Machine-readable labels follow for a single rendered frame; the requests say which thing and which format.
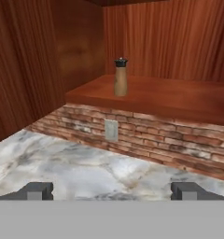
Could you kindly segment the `grey wall socket plate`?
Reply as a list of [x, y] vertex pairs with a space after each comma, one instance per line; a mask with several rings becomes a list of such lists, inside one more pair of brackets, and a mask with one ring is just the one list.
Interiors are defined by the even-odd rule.
[[105, 120], [105, 139], [114, 142], [119, 140], [119, 124], [116, 120]]

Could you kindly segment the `reddish wooden wall cabinet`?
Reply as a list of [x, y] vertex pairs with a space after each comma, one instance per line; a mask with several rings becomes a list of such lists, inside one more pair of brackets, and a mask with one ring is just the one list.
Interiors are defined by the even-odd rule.
[[66, 102], [224, 126], [224, 0], [50, 3]]

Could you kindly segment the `reddish wooden cabinet door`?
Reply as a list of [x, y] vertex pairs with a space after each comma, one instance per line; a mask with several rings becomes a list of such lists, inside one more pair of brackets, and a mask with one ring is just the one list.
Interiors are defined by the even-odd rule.
[[62, 105], [50, 0], [0, 0], [0, 142]]

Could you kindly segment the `wooden pepper mill black top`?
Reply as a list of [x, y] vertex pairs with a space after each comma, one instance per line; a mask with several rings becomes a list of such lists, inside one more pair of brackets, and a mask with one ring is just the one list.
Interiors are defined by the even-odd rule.
[[127, 93], [127, 62], [128, 60], [122, 57], [115, 60], [116, 73], [114, 92], [116, 96], [125, 96]]

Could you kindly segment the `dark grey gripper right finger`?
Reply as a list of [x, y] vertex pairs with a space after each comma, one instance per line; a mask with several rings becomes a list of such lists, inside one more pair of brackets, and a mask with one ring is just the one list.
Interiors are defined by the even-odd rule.
[[171, 199], [179, 201], [224, 200], [224, 196], [210, 192], [194, 182], [173, 182]]

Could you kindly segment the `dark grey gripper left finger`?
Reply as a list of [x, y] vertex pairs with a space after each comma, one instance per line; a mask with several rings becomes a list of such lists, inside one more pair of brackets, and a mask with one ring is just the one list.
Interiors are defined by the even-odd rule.
[[17, 191], [1, 195], [0, 200], [5, 201], [51, 201], [53, 199], [52, 182], [30, 182]]

